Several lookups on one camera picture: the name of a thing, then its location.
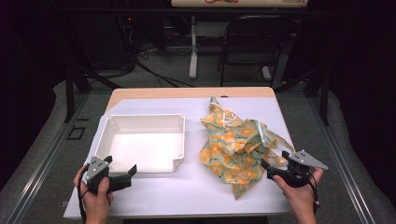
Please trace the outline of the white desk leg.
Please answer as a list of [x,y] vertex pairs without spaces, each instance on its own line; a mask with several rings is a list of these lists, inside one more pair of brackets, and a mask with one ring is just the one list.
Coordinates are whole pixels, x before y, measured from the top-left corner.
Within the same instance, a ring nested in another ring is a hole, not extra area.
[[197,78],[197,64],[198,64],[198,55],[197,55],[197,41],[196,41],[196,21],[195,17],[191,17],[191,62],[190,62],[190,72],[189,78],[196,79]]

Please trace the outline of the person's left hand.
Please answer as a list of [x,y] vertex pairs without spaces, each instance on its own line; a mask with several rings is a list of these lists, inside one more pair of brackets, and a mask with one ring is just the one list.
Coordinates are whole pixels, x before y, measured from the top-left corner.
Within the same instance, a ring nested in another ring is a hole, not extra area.
[[80,178],[85,173],[86,166],[82,166],[74,178],[74,185],[80,193],[83,193],[81,197],[83,207],[85,208],[86,218],[87,217],[107,217],[109,215],[109,208],[114,200],[112,193],[108,193],[109,179],[104,177],[99,184],[99,189],[96,194],[88,191],[88,187],[85,182]]

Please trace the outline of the white table sheet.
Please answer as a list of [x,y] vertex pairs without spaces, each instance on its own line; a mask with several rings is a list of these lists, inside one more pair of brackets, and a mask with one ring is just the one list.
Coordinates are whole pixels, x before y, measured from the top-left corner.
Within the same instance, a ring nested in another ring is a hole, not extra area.
[[185,116],[184,161],[173,173],[139,174],[132,186],[116,192],[113,217],[232,217],[287,214],[289,206],[281,190],[262,178],[240,198],[233,187],[208,169],[199,153],[208,139],[201,119],[209,114],[204,98],[124,99],[100,119],[89,154],[95,156],[99,134],[109,115],[181,114]]

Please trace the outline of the aluminium floor rail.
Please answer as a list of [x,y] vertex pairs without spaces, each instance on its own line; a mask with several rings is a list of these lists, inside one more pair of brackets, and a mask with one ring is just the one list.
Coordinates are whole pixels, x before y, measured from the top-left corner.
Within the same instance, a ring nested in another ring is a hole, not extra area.
[[307,97],[306,100],[314,112],[314,116],[318,121],[321,131],[323,132],[324,136],[327,139],[327,142],[330,146],[330,154],[335,163],[337,173],[340,175],[342,179],[348,197],[356,210],[356,213],[361,221],[361,224],[376,224],[375,219],[369,207],[367,206],[367,203],[364,200],[363,195],[361,194],[361,190],[358,187],[358,184],[355,181],[355,178],[353,177],[349,169],[349,166],[347,165],[347,161],[345,160],[343,152],[332,133],[331,127],[327,126],[324,123],[324,121],[322,120],[319,114],[319,105],[316,99],[314,97]]
[[4,208],[5,213],[0,218],[0,224],[21,223],[88,99],[89,94],[81,94],[73,106],[74,112],[70,117],[65,114],[65,99],[56,100],[49,119],[0,192],[0,206]]

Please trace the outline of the white plastic box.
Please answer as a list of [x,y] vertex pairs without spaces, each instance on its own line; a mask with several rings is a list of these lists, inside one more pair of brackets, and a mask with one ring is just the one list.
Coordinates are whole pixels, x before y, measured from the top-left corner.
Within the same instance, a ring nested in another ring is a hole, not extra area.
[[135,164],[139,174],[173,173],[184,161],[184,142],[184,115],[109,115],[94,155],[111,156],[114,175]]

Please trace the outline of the orange print cloth bag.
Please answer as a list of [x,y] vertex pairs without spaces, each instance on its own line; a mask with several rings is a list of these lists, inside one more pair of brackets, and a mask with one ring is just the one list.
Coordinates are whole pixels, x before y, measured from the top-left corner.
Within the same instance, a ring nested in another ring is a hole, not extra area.
[[199,153],[202,164],[225,183],[233,186],[233,195],[240,198],[262,179],[262,161],[284,167],[287,160],[279,153],[292,152],[294,147],[267,125],[255,119],[240,119],[213,97],[209,115],[201,119],[208,139]]

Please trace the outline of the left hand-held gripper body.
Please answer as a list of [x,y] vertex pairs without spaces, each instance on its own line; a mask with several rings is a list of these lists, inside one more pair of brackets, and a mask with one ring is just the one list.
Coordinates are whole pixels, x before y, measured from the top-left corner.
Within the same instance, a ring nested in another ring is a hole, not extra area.
[[114,192],[122,189],[126,189],[132,186],[125,182],[126,175],[110,176],[109,175],[109,164],[97,156],[93,156],[91,163],[89,164],[88,173],[86,175],[86,181],[88,190],[91,193],[96,194],[99,189],[99,184],[104,177],[109,179],[108,192]]

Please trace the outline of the dark computer tower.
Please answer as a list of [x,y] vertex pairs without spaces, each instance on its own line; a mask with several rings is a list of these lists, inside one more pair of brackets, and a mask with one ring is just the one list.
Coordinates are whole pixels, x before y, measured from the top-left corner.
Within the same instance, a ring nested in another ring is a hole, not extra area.
[[82,49],[94,69],[124,69],[130,64],[114,15],[86,13],[73,15],[71,19]]

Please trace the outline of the person's right hand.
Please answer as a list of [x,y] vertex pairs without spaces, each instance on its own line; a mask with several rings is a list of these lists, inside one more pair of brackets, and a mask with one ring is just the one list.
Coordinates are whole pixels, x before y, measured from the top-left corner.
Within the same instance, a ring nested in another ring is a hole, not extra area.
[[288,200],[294,217],[316,217],[314,212],[315,193],[309,185],[292,188],[279,175],[274,175],[273,179]]

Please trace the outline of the black folding chair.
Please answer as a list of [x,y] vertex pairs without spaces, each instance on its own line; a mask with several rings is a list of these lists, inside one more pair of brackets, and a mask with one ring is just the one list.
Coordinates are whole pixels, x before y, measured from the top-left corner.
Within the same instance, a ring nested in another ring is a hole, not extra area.
[[284,42],[293,29],[293,20],[285,16],[245,15],[230,21],[221,45],[220,86],[223,86],[226,65],[272,67],[272,86]]

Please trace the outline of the black metal stand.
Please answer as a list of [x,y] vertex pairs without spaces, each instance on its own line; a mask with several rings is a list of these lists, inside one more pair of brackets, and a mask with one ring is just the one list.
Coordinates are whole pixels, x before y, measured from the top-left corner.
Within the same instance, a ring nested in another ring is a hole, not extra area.
[[280,85],[275,88],[275,93],[286,91],[305,79],[308,80],[308,84],[304,88],[304,95],[306,97],[314,97],[317,92],[320,91],[319,117],[324,125],[328,126],[328,98],[330,91],[330,72],[328,65],[320,65],[317,68],[311,69],[304,75]]
[[75,114],[75,96],[74,87],[77,87],[83,94],[88,94],[92,91],[92,86],[88,82],[88,78],[93,78],[112,90],[118,89],[120,86],[100,76],[93,70],[82,65],[81,63],[71,63],[65,75],[66,86],[66,117],[65,122],[68,122]]

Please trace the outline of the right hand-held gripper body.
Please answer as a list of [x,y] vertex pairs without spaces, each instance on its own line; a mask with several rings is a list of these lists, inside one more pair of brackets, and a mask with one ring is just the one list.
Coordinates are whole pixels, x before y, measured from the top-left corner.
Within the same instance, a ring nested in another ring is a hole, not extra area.
[[293,188],[300,188],[309,183],[311,168],[320,168],[322,170],[329,169],[327,165],[304,150],[290,153],[290,158],[287,162],[288,165],[286,170],[273,167],[274,175],[281,176],[284,181]]

